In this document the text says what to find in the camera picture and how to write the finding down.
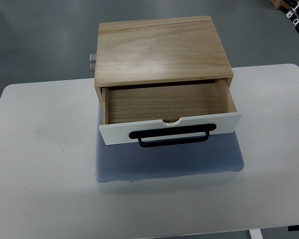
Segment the black handle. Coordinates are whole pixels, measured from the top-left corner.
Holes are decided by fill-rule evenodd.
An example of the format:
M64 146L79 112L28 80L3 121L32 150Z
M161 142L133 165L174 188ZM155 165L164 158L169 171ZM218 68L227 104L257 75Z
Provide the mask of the black handle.
M209 132L216 129L214 123L207 124L196 124L196 125L187 125L179 127L169 127L169 128L156 128L156 129L147 129L140 131L133 131L129 134L131 139L138 139L139 144L142 147L157 147L157 146L167 146L175 144L184 144L184 143L197 143L204 142L209 137ZM142 138L150 137L159 137L167 135L176 135L176 134L186 134L186 133L198 133L205 132L204 136L195 136L195 137L183 137L183 138L171 138L171 139L162 139L157 141L142 141Z

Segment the wooden drawer unit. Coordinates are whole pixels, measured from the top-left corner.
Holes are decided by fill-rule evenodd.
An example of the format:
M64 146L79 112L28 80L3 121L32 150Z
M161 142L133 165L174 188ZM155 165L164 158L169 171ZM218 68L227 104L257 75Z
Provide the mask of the wooden drawer unit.
M95 89L105 144L158 146L233 132L241 114L232 78L209 16L101 23Z

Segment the wooden lid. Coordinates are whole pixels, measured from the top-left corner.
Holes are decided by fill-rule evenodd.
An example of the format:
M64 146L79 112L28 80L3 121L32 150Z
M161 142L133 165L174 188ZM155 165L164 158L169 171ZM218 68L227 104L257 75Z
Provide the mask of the wooden lid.
M97 87L231 77L209 16L100 24Z

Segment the blue cushion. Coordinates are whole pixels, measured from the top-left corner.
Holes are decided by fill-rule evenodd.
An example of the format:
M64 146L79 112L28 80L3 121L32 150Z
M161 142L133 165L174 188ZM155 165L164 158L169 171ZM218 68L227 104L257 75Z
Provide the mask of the blue cushion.
M97 132L96 178L99 183L241 171L236 133L211 135L205 142L143 148L136 143L105 145Z

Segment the white drawer front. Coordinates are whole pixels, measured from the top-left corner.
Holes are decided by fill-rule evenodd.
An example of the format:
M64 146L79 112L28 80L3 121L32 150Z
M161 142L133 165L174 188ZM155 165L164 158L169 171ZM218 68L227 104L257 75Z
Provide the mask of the white drawer front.
M205 123L214 123L217 128L210 132L210 134L219 133L232 133L241 117L241 113L223 113L215 115L204 116L191 116L182 117L177 122L165 123L161 119L128 122L128 123L115 123L100 125L100 131L105 144L118 144L118 143L131 143L137 142L137 139L130 139L129 133L132 131L155 129L155 128L167 128L176 126L196 125ZM159 139L176 138L176 137L189 137L197 136L197 133L182 134L182 135L170 135L159 137Z

